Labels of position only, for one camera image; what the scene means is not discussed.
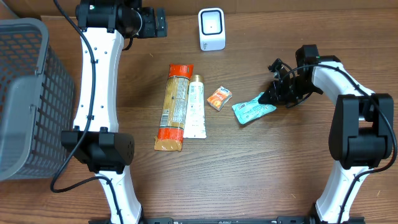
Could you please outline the teal wipes packet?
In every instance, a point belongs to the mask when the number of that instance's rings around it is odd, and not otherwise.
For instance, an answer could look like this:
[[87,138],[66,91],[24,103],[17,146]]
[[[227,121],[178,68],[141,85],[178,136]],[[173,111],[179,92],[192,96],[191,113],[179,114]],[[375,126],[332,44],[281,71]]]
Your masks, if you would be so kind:
[[258,99],[263,94],[264,92],[260,92],[260,94],[251,101],[237,103],[232,106],[234,114],[240,124],[244,125],[277,109],[274,105],[260,104],[258,102]]

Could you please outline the orange tissue packet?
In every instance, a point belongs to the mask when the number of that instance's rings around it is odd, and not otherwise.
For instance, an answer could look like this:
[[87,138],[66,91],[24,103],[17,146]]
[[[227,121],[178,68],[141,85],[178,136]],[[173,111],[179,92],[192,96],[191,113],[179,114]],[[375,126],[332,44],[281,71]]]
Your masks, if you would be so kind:
[[220,111],[225,103],[232,97],[232,92],[229,91],[227,88],[220,86],[215,92],[207,98],[208,104]]

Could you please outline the white tube gold cap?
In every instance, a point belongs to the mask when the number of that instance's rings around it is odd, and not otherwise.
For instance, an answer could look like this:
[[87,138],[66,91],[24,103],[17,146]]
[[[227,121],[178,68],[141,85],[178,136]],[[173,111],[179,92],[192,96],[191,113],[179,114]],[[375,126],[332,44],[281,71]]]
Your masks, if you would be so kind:
[[188,103],[183,137],[205,139],[204,82],[201,75],[193,75],[188,87]]

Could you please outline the red spaghetti packet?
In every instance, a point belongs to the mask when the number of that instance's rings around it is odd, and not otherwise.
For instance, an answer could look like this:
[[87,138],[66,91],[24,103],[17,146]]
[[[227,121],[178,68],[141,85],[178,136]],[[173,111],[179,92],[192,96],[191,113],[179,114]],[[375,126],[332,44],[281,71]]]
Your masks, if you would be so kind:
[[156,151],[182,150],[192,74],[193,65],[170,64],[159,131],[154,144]]

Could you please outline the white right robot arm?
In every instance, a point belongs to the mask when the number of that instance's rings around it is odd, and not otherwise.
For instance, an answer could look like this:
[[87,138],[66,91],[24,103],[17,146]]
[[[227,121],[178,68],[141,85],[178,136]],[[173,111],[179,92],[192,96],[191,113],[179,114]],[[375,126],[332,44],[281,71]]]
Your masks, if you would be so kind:
[[274,79],[260,97],[263,105],[292,108],[311,94],[326,95],[335,106],[328,137],[334,160],[320,198],[304,217],[279,217],[278,223],[364,223],[351,218],[352,203],[369,174],[390,168],[397,158],[394,101],[356,81],[334,55],[321,56],[316,45],[295,53],[297,66],[281,59],[269,67]]

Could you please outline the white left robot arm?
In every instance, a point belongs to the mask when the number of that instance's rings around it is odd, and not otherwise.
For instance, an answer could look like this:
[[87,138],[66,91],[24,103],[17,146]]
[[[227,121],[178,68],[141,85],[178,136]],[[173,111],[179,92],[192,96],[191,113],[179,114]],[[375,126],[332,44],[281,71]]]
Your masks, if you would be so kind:
[[107,223],[146,223],[132,184],[134,138],[119,132],[116,112],[118,67],[125,41],[167,36],[162,8],[141,1],[84,0],[76,6],[82,47],[78,111],[71,131],[62,131],[70,158],[87,165],[104,190],[111,217]]

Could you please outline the white barcode scanner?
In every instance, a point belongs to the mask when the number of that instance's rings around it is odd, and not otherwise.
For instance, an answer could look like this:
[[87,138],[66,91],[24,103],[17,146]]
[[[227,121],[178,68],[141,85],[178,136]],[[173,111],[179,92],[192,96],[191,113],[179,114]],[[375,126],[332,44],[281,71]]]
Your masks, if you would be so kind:
[[198,13],[200,48],[202,51],[223,50],[226,47],[224,12],[218,7]]

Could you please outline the grey plastic basket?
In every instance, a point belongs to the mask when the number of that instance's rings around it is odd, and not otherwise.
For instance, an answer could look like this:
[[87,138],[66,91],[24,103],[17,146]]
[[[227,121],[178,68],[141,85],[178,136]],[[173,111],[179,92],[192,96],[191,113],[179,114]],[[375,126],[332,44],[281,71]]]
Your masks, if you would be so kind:
[[75,85],[33,18],[1,21],[1,180],[51,178],[65,162]]

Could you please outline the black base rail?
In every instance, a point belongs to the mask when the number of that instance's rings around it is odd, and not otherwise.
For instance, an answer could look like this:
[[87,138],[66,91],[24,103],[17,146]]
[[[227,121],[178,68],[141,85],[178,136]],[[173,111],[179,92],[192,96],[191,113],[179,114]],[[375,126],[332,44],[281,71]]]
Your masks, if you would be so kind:
[[275,219],[245,218],[236,220],[216,219],[186,219],[173,218],[142,218],[138,224],[316,224],[321,223],[314,217],[281,216]]

